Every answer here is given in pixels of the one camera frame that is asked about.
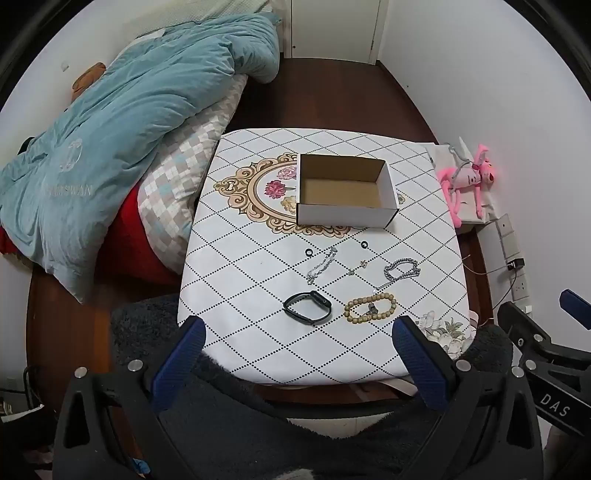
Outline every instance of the pink panther plush toy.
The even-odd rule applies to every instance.
[[[476,200],[476,215],[478,218],[483,217],[482,214],[482,199],[480,198],[480,186],[482,182],[491,184],[495,181],[495,170],[491,162],[486,157],[488,148],[484,145],[478,145],[476,152],[476,160],[474,162],[467,161],[461,167],[445,168],[437,172],[437,179],[441,184],[443,196],[447,202],[449,213],[452,216],[453,226],[460,228],[462,220],[457,213],[460,211],[460,192],[458,189],[465,189],[467,187],[474,187],[474,198]]]

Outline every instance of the pink flower print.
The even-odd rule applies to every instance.
[[[265,195],[272,199],[279,199],[285,195],[285,185],[279,180],[270,181],[265,187]]]
[[[289,167],[282,168],[277,172],[277,178],[281,180],[291,180],[296,177],[296,166],[291,165]]]

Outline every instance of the checkered pillow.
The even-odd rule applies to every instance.
[[[246,80],[246,75],[234,75],[225,98],[166,134],[141,180],[138,210],[148,243],[160,261],[176,273],[183,272],[202,178]]]

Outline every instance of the cardboard box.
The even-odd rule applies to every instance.
[[[297,172],[298,225],[384,228],[398,213],[398,194],[384,160],[302,154]]]

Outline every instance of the wooden floor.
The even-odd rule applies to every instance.
[[[228,130],[256,127],[309,127],[352,130],[435,141],[404,91],[378,66],[333,60],[283,60],[268,85],[249,81]],[[475,235],[460,238],[467,264],[483,271]],[[466,272],[470,308],[482,318],[492,312],[482,275]],[[40,367],[37,379],[43,401],[58,410],[72,372],[80,365],[109,370],[109,315],[112,309],[179,291],[130,278],[100,280],[92,302],[80,305],[40,268],[33,272],[27,321],[27,359]]]

